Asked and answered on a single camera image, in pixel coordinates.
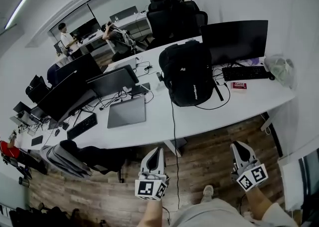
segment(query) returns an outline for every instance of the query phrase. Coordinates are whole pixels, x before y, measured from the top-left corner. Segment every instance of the red shirt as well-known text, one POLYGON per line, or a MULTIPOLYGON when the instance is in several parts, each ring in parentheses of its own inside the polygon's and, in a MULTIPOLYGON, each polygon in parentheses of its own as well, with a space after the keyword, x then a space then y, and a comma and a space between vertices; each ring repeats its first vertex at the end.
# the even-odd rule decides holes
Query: red shirt
POLYGON ((0 141, 0 149, 4 155, 7 155, 9 157, 18 158, 20 154, 19 148, 13 146, 12 148, 8 148, 8 143, 5 141, 0 141))

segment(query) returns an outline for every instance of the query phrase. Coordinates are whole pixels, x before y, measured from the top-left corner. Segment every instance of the desk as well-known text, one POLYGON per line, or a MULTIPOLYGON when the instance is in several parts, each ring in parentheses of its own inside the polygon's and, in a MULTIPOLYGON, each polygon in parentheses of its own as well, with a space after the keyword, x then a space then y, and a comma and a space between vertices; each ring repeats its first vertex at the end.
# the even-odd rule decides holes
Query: desk
MULTIPOLYGON (((201 36, 196 40, 202 42, 201 36)), ((154 91, 154 99, 146 104, 146 122, 114 129, 107 129, 109 107, 100 111, 98 107, 95 109, 97 113, 98 125, 83 133, 74 139, 78 147, 96 146, 99 148, 121 148, 138 145, 146 145, 157 142, 165 142, 174 152, 174 146, 171 140, 173 135, 172 108, 168 90, 166 88, 156 91, 155 88, 159 84, 155 71, 161 72, 159 66, 159 55, 168 45, 141 52, 132 57, 123 59, 113 63, 114 65, 124 62, 130 58, 138 57, 138 63, 149 61, 153 68, 150 69, 150 75, 144 75, 139 78, 140 84, 149 82, 151 90, 154 91)), ((137 76, 144 74, 144 67, 137 68, 137 76)), ((196 107, 178 107, 173 104, 174 116, 176 123, 176 138, 183 138, 206 131, 218 129, 257 116, 267 112, 277 106, 280 106, 294 98, 293 92, 284 88, 279 82, 269 79, 246 80, 247 92, 236 93, 231 91, 229 102, 216 110, 207 111, 196 107)), ((228 90, 225 86, 219 87, 224 99, 228 99, 228 90)), ((147 94, 147 100, 151 98, 151 93, 147 94)), ((201 104, 205 108, 213 108, 222 105, 217 92, 214 90, 211 98, 201 104)), ((85 119, 89 113, 83 112, 78 120, 85 119)), ((69 124, 73 126, 76 117, 71 117, 69 124)), ((38 131, 36 136, 43 135, 43 144, 48 139, 51 131, 38 131)), ((27 133, 18 135, 17 145, 24 149, 39 150, 42 145, 31 146, 32 138, 27 133)), ((57 137, 53 135, 47 142, 47 145, 56 145, 60 141, 67 138, 66 131, 60 128, 57 137)))
MULTIPOLYGON (((143 20, 143 19, 147 19, 146 17, 146 12, 145 13, 136 13, 134 15, 131 15, 131 16, 128 16, 124 19, 121 19, 117 22, 114 23, 114 25, 118 28, 123 28, 127 25, 130 25, 130 24, 133 24, 135 22, 138 22, 140 20, 143 20)), ((91 34, 89 37, 87 37, 86 39, 83 40, 82 44, 81 43, 78 43, 78 46, 81 48, 81 47, 85 47, 86 45, 100 39, 102 36, 103 36, 103 32, 101 30, 98 30, 97 32, 91 34)), ((112 43, 109 41, 109 40, 106 40, 106 42, 108 43, 108 45, 110 46, 110 49, 111 51, 115 54, 116 51, 112 45, 112 43)))

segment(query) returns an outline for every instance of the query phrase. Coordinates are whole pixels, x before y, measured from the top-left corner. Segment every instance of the white t-shirt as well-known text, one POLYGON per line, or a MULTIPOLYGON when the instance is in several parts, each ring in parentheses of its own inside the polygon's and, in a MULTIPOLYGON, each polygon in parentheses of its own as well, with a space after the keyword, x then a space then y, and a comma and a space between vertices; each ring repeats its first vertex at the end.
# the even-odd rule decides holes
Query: white t-shirt
MULTIPOLYGON (((64 47, 66 47, 73 40, 73 37, 69 33, 61 33, 61 41, 64 47)), ((79 49, 79 46, 77 45, 77 43, 74 43, 70 46, 70 49, 73 50, 71 53, 74 53, 79 49)))
POLYGON ((227 202, 213 199, 179 210, 170 227, 298 227, 277 204, 272 204, 261 221, 243 218, 227 202))

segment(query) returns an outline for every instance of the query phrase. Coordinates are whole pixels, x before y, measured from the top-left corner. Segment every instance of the tube light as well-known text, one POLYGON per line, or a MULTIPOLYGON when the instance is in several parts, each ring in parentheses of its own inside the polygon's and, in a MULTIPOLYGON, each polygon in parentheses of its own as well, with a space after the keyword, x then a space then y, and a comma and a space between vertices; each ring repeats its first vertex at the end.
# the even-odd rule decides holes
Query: tube light
POLYGON ((11 23, 13 22, 15 16, 18 14, 19 10, 21 9, 21 7, 24 5, 24 3, 26 2, 26 0, 21 0, 20 3, 18 4, 18 6, 15 8, 14 12, 12 13, 8 23, 5 26, 5 29, 7 29, 8 27, 10 27, 11 23))

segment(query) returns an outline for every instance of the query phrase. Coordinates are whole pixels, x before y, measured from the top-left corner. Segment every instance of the black pants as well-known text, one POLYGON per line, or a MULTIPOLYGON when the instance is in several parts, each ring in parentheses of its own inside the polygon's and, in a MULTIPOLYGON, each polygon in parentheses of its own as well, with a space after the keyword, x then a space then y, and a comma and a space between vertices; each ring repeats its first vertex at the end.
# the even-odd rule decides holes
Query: black pants
POLYGON ((16 160, 22 164, 25 164, 28 167, 38 170, 42 174, 46 175, 47 173, 44 162, 43 161, 38 162, 35 158, 31 157, 29 154, 26 154, 20 151, 20 154, 16 160))
POLYGON ((116 52, 114 55, 113 55, 113 57, 112 57, 112 61, 113 62, 116 62, 116 61, 119 61, 119 60, 122 60, 122 59, 124 59, 124 58, 127 58, 127 57, 129 57, 129 56, 131 56, 131 51, 130 50, 128 50, 128 51, 126 51, 125 53, 119 53, 119 52, 116 52))
POLYGON ((82 56, 82 52, 81 52, 80 49, 78 49, 77 51, 75 51, 75 52, 72 53, 72 57, 73 57, 74 59, 77 59, 77 58, 79 58, 79 57, 81 57, 81 56, 82 56))

